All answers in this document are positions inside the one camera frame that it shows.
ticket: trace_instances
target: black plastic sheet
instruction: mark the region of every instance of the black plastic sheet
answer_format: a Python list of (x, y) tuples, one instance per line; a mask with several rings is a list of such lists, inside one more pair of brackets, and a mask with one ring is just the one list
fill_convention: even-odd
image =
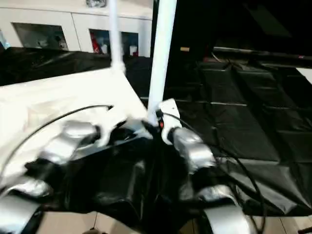
[[(146, 104), (151, 60), (124, 61), (127, 79)], [(0, 55), (0, 64), (0, 85), (7, 85), (100, 69), (110, 61), (83, 52), (10, 48)], [(169, 68), (164, 97), (176, 99), (181, 118), (207, 143), (241, 159), (260, 187), (268, 215), (312, 214), (312, 86), (299, 72), (228, 63), (181, 64)], [(65, 196), (62, 209), (97, 210), (154, 232), (161, 231), (157, 228), (164, 222), (173, 230), (181, 226), (194, 216), (184, 206), (186, 197), (194, 198), (190, 177), (175, 150), (157, 144), (139, 140), (77, 162), (72, 193)], [(241, 168), (213, 151), (240, 184), (235, 190), (244, 212), (260, 215), (254, 188)], [(202, 179), (209, 177), (203, 174)]]

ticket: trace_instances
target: red object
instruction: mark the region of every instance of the red object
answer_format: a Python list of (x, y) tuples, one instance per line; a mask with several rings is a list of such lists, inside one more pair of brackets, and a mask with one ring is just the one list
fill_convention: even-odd
[(90, 33), (90, 34), (91, 34), (91, 42), (92, 42), (93, 51), (95, 54), (100, 54), (101, 50), (99, 48), (99, 44), (98, 44), (95, 36), (93, 35), (93, 33)]

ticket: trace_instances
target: tiled floor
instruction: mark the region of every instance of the tiled floor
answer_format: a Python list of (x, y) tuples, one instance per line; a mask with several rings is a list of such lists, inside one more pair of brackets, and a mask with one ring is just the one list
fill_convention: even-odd
[[(261, 218), (255, 218), (260, 225)], [(265, 234), (298, 234), (298, 230), (312, 226), (310, 217), (269, 217)], [(115, 219), (96, 212), (89, 214), (48, 212), (38, 234), (82, 234), (95, 227), (108, 234), (138, 234)], [(196, 223), (190, 220), (180, 230), (181, 234), (197, 234)]]

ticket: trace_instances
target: white metal rod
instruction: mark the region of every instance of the white metal rod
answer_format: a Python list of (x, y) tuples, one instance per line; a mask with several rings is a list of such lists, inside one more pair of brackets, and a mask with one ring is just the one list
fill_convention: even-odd
[(125, 65), (121, 55), (121, 33), (118, 27), (118, 15), (117, 15), (117, 0), (109, 0), (109, 41), (111, 45), (112, 64), (113, 69), (122, 70), (125, 72)]
[(163, 99), (175, 14), (176, 0), (160, 0), (148, 99), (148, 120), (151, 123), (156, 123), (155, 110)]

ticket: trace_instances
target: wire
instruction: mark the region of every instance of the wire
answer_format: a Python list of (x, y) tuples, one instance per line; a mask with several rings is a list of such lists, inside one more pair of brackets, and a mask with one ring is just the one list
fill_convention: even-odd
[[(177, 116), (174, 116), (172, 114), (169, 114), (169, 113), (165, 113), (165, 112), (162, 112), (163, 115), (167, 115), (167, 116), (171, 116), (177, 120), (179, 120), (183, 125), (185, 125), (187, 128), (189, 128), (190, 130), (192, 130), (193, 132), (195, 132), (197, 135), (200, 136), (200, 134), (190, 125), (188, 124), (187, 122), (185, 122), (184, 120), (180, 119), (179, 117)], [(251, 181), (259, 199), (260, 199), (260, 206), (261, 206), (261, 210), (262, 210), (262, 222), (261, 222), (261, 227), (260, 229), (258, 229), (254, 219), (251, 217), (252, 219), (252, 222), (253, 222), (253, 225), (254, 227), (256, 228), (257, 230), (257, 233), (258, 234), (263, 234), (264, 233), (264, 229), (265, 229), (265, 225), (266, 225), (266, 216), (267, 216), (267, 213), (266, 213), (266, 209), (265, 209), (265, 205), (264, 205), (264, 198), (263, 198), (263, 195), (257, 185), (257, 183), (255, 182), (255, 179), (253, 178), (253, 176), (250, 174), (250, 172), (247, 170), (247, 168), (245, 167), (245, 165), (239, 160), (238, 157), (236, 157), (233, 153), (221, 148), (220, 146), (218, 145), (215, 145), (215, 144), (210, 144), (210, 143), (207, 143), (207, 145), (210, 145), (210, 146), (213, 146), (215, 148), (217, 148), (220, 152), (224, 152), (227, 156), (233, 158), (237, 163), (238, 165), (241, 167), (241, 169), (243, 170), (243, 172), (245, 173), (245, 175), (249, 178), (249, 180)]]
[(31, 134), (29, 134), (26, 138), (24, 138), (14, 149), (13, 151), (11, 152), (11, 154), (6, 158), (5, 162), (3, 163), (3, 166), (2, 166), (2, 169), (0, 171), (0, 185), (1, 185), (1, 182), (2, 182), (2, 179), (3, 179), (3, 175), (4, 175), (4, 171), (7, 167), (7, 165), (9, 164), (9, 162), (11, 161), (11, 159), (13, 158), (13, 156), (15, 155), (15, 153), (19, 150), (19, 148), (25, 144), (26, 141), (28, 141), (32, 136), (34, 136), (37, 132), (39, 132), (40, 130), (42, 130), (43, 128), (45, 128), (46, 126), (60, 120), (61, 118), (64, 118), (66, 116), (69, 116), (71, 114), (74, 114), (76, 112), (79, 112), (79, 111), (83, 111), (83, 110), (87, 110), (87, 109), (92, 109), (92, 108), (98, 108), (98, 107), (108, 107), (109, 109), (112, 108), (111, 105), (92, 105), (92, 106), (85, 106), (85, 107), (82, 107), (82, 108), (79, 108), (79, 109), (76, 109), (76, 110), (73, 110), (73, 111), (70, 111), (70, 112), (67, 112), (59, 117), (56, 117), (48, 122), (46, 122), (45, 124), (43, 124), (42, 126), (38, 127), (36, 130), (34, 130)]
[(222, 62), (220, 59), (218, 59), (217, 56), (215, 56), (215, 54), (213, 52), (211, 52), (211, 55), (214, 57), (215, 60), (217, 60), (218, 62)]

